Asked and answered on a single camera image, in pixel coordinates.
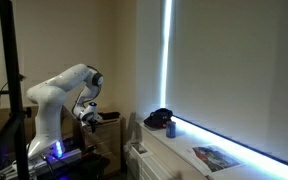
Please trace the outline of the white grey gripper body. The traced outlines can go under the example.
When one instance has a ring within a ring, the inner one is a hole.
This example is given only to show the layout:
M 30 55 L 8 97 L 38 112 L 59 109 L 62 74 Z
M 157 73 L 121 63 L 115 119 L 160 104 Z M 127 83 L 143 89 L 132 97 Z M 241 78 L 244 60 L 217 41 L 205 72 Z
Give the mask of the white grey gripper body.
M 88 106 L 80 113 L 80 120 L 83 126 L 91 126 L 102 120 L 98 114 L 97 104 L 90 102 Z

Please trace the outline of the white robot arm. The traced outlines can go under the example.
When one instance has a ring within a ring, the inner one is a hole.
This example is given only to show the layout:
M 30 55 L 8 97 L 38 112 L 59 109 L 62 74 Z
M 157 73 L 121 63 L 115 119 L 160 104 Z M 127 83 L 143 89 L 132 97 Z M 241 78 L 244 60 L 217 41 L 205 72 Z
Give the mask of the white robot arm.
M 67 93 L 83 82 L 85 87 L 79 93 L 72 113 L 83 125 L 93 128 L 94 123 L 101 120 L 93 99 L 99 95 L 104 77 L 92 66 L 74 65 L 27 90 L 27 98 L 38 105 L 35 117 L 36 135 L 28 150 L 30 161 L 37 160 L 42 154 L 55 154 L 58 157 L 64 154 L 60 123 L 62 106 Z

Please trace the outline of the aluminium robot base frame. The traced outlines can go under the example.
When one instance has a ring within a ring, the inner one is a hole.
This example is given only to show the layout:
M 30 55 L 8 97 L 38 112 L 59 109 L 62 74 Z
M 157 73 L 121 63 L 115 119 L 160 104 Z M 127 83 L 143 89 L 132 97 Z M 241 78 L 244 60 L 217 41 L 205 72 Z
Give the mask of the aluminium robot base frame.
M 31 142 L 28 151 L 29 180 L 37 180 L 38 176 L 69 166 L 81 156 L 80 149 L 66 150 L 61 140 L 55 140 L 48 146 L 41 141 Z M 16 161 L 0 170 L 0 180 L 19 180 L 19 177 Z

